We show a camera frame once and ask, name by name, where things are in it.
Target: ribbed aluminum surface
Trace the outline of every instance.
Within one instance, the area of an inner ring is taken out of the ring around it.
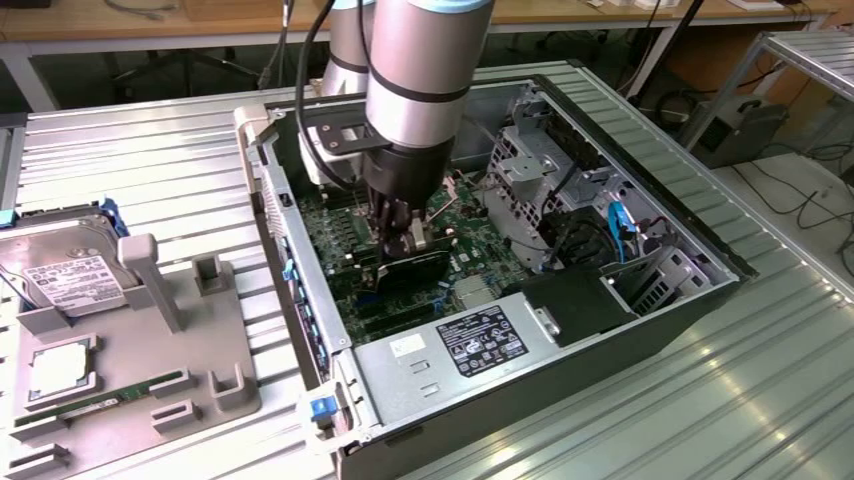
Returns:
[[[854,33],[829,30],[769,35],[767,49],[854,101]]]
[[[659,355],[408,478],[854,478],[854,315],[835,279],[822,281],[795,246],[781,245],[771,226],[749,218],[697,161],[584,70],[548,63],[478,77],[531,73],[558,84],[762,277]],[[304,449],[294,415],[303,387],[228,116],[247,101],[287,97],[242,94],[32,117],[19,201],[47,208],[108,190],[132,232],[163,242],[164,269],[224,252],[238,265],[263,380],[258,414],[111,464],[99,476],[172,478],[187,469],[193,478],[334,475],[331,460]]]
[[[232,127],[235,108],[291,97],[284,91],[248,93],[31,116],[19,208],[55,208],[107,195],[120,205],[131,233],[157,238],[164,272],[189,268],[196,255],[220,253],[235,266],[262,385],[259,412],[76,478],[270,478],[271,471],[298,472],[291,478],[300,479],[335,476],[331,458],[304,449],[294,413],[304,387],[262,253]],[[9,325],[9,330],[0,333],[0,356],[17,338],[15,319],[4,313],[0,325]],[[3,391],[11,391],[11,371],[11,363],[0,363]],[[0,396],[0,402],[9,399]],[[1,432],[0,438],[9,441]]]

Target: circuit board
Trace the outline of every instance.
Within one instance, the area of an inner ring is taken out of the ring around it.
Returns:
[[[48,409],[44,409],[32,415],[19,418],[15,420],[15,427],[21,427],[29,423],[37,422],[39,420],[44,420],[48,417],[59,416],[60,418],[67,419],[65,417],[69,414],[75,414],[75,412],[91,413],[97,411],[97,409],[92,409],[91,411],[85,411],[88,407],[97,407],[99,404],[104,404],[108,400],[113,400],[115,402],[109,406],[120,405],[121,403],[131,402],[133,400],[139,400],[144,398],[149,394],[149,388],[163,382],[168,382],[169,380],[180,377],[180,372],[169,372],[159,377],[152,378],[151,380],[145,380],[137,384],[129,385],[128,387],[120,388],[119,390],[113,390],[111,392],[101,393],[92,397],[84,398],[76,402],[71,402],[65,405],[60,405]]]
[[[356,345],[464,311],[466,302],[454,290],[458,281],[479,276],[488,289],[487,297],[498,298],[511,284],[532,275],[490,222],[478,184],[458,176],[454,191],[454,202],[448,204],[451,195],[442,188],[427,205],[430,217],[448,204],[430,222],[430,229],[454,230],[455,241],[447,248],[450,262],[440,280],[419,282],[412,278],[412,288],[387,294],[366,287],[379,266],[367,203],[351,194],[352,198],[343,202],[328,198],[324,202],[319,194],[298,201],[338,310]]]

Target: blue clip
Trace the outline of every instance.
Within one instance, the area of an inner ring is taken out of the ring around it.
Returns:
[[[129,237],[131,232],[128,231],[128,226],[124,224],[124,220],[121,220],[121,215],[119,215],[119,205],[116,204],[113,199],[109,197],[104,197],[99,208],[101,209],[101,212],[104,212],[112,219],[112,228],[116,230],[116,235],[119,235],[120,237]]]
[[[0,228],[12,228],[15,220],[17,220],[17,213],[15,213],[13,208],[0,210]]]
[[[284,270],[282,271],[282,277],[284,280],[296,280],[295,277],[296,269],[294,265],[294,259],[288,258],[288,261],[284,263]]]
[[[316,422],[330,418],[338,413],[335,397],[323,397],[311,401],[311,421]]]
[[[619,263],[626,263],[626,252],[623,250],[623,240],[619,238],[622,229],[630,232],[637,232],[638,228],[631,223],[628,212],[620,202],[611,202],[608,205],[608,229],[611,230],[611,236],[616,243],[616,250],[619,252]]]

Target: power supply label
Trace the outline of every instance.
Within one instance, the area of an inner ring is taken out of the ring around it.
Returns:
[[[498,305],[439,325],[436,330],[464,377],[474,377],[528,353]]]

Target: metal bracket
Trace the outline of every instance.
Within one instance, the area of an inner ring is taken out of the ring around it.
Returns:
[[[367,123],[363,110],[315,115],[306,119],[307,127],[318,129],[320,146],[336,156],[391,146],[391,142],[379,135],[359,136],[359,130],[367,131]]]

